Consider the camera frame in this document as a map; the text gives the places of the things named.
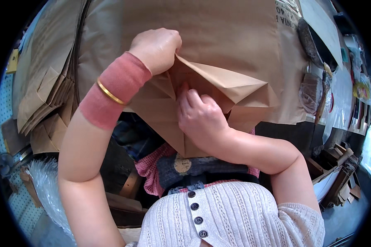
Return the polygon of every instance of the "black strap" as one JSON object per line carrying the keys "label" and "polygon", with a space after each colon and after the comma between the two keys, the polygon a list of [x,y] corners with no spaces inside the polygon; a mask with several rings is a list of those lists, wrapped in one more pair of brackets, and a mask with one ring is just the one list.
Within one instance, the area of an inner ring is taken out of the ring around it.
{"label": "black strap", "polygon": [[231,180],[231,179],[259,184],[258,178],[252,174],[236,173],[236,172],[231,172],[231,173],[207,173],[205,172],[198,176],[192,176],[192,175],[184,176],[182,180],[169,186],[164,191],[162,196],[168,195],[168,192],[171,189],[177,188],[179,186],[186,188],[189,185],[194,185],[197,181],[201,181],[203,184],[206,185],[206,184],[213,183],[219,180]]}

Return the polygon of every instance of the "pink gingham fabric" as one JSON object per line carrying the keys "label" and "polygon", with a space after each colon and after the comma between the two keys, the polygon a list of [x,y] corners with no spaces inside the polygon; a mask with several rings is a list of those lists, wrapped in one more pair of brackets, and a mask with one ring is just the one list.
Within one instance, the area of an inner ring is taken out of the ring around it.
{"label": "pink gingham fabric", "polygon": [[[251,135],[255,135],[255,130],[249,132]],[[144,190],[150,194],[161,197],[163,192],[165,191],[159,185],[159,176],[158,176],[158,169],[157,169],[157,161],[163,156],[171,156],[176,153],[173,147],[171,147],[168,143],[164,143],[160,146],[157,150],[152,152],[151,154],[147,155],[146,157],[140,159],[139,161],[135,161],[135,167],[137,172],[140,176],[146,177],[146,182],[144,183]],[[259,170],[253,167],[249,167],[249,174],[255,175],[257,178],[259,177]],[[205,188],[216,185],[219,183],[224,182],[232,182],[238,181],[236,179],[230,180],[219,180],[213,183],[209,183],[204,185]],[[179,190],[180,192],[187,192],[187,188],[183,188]]]}

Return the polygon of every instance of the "hand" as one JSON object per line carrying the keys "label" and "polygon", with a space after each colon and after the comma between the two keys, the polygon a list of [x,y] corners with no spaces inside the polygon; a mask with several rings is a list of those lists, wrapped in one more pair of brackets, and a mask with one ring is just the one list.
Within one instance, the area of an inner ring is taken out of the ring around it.
{"label": "hand", "polygon": [[181,45],[182,39],[178,31],[150,29],[133,39],[129,52],[140,59],[154,76],[173,66],[174,53]]}
{"label": "hand", "polygon": [[219,156],[233,130],[220,106],[208,95],[199,97],[187,83],[179,88],[177,102],[180,129],[199,149]]}

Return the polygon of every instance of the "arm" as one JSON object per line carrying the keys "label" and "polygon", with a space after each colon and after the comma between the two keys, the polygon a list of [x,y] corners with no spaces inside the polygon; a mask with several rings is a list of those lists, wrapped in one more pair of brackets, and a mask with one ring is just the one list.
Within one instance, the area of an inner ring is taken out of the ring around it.
{"label": "arm", "polygon": [[217,103],[184,84],[178,91],[179,127],[193,143],[223,161],[245,164],[271,174],[277,204],[294,202],[320,213],[308,168],[290,142],[234,130]]}
{"label": "arm", "polygon": [[[149,30],[135,37],[129,52],[100,76],[124,102],[152,75],[168,70],[181,46],[177,31]],[[107,203],[99,170],[123,106],[94,85],[74,113],[59,153],[62,204],[78,246],[125,246]]]}

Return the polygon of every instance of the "left hand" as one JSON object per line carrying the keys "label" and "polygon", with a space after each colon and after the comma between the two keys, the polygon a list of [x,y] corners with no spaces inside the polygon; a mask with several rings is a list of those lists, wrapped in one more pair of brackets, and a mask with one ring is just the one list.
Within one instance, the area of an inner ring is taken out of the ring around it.
{"label": "left hand", "polygon": [[140,59],[150,70],[158,75],[167,71],[174,63],[174,53],[182,45],[179,32],[160,28],[139,33],[132,41],[129,52]]}

